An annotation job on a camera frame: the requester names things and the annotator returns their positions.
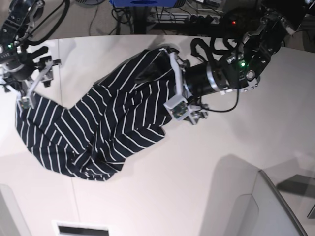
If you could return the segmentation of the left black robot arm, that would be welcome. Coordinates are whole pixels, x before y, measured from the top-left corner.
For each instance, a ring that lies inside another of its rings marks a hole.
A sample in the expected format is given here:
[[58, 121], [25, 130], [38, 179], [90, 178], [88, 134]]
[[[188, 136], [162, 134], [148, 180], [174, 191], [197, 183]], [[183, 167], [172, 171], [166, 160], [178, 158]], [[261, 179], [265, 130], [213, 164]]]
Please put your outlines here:
[[307, 14], [300, 0], [263, 0], [258, 7], [238, 7], [219, 21], [224, 49], [215, 48], [215, 38], [206, 43], [195, 38], [191, 55], [201, 60], [190, 65], [178, 51], [164, 47], [135, 78], [137, 84], [161, 80], [172, 74], [174, 94], [163, 102], [168, 114], [177, 121], [197, 124], [211, 108], [202, 103], [213, 93], [245, 92], [254, 89], [260, 74], [281, 47], [284, 38], [294, 34]]

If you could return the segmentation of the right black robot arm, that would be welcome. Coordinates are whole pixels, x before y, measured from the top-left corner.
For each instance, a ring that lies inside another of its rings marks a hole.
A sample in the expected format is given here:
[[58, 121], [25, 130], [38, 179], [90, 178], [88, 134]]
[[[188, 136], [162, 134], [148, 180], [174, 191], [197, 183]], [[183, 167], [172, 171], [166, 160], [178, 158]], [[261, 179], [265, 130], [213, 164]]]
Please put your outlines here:
[[31, 41], [38, 29], [35, 22], [42, 16], [43, 0], [14, 0], [9, 7], [9, 15], [0, 29], [0, 84], [5, 92], [16, 95], [22, 108], [35, 105], [34, 92], [42, 82], [49, 87], [53, 80], [52, 68], [61, 60], [47, 56], [48, 47], [29, 53], [29, 46], [37, 46], [46, 41], [65, 19], [70, 2], [62, 2], [64, 10], [54, 27], [39, 41]]

